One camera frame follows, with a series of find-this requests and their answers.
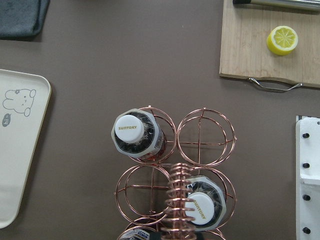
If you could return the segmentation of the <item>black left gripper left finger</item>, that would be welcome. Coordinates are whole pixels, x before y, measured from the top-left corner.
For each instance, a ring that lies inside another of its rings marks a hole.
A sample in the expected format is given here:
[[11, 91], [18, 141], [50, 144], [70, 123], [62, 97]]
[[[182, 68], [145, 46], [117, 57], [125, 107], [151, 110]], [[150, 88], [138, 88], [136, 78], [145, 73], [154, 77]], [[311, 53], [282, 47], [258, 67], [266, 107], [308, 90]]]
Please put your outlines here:
[[149, 240], [161, 240], [162, 239], [162, 232], [154, 232], [152, 231], [149, 234]]

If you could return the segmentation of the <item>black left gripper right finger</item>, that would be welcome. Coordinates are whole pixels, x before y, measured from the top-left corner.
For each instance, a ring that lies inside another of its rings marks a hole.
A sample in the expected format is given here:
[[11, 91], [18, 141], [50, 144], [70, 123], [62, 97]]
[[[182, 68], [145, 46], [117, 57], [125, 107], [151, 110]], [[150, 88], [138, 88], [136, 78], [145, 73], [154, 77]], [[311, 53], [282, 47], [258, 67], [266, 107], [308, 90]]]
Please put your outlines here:
[[204, 235], [201, 232], [194, 231], [191, 233], [192, 240], [205, 240]]

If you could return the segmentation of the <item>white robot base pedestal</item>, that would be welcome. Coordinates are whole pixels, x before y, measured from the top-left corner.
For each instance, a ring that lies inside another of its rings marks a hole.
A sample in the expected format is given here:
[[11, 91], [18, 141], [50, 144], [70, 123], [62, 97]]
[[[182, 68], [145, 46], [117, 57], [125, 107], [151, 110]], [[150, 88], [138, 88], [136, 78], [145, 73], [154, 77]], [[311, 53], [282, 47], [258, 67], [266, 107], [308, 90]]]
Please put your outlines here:
[[320, 238], [320, 119], [296, 117], [296, 239]]

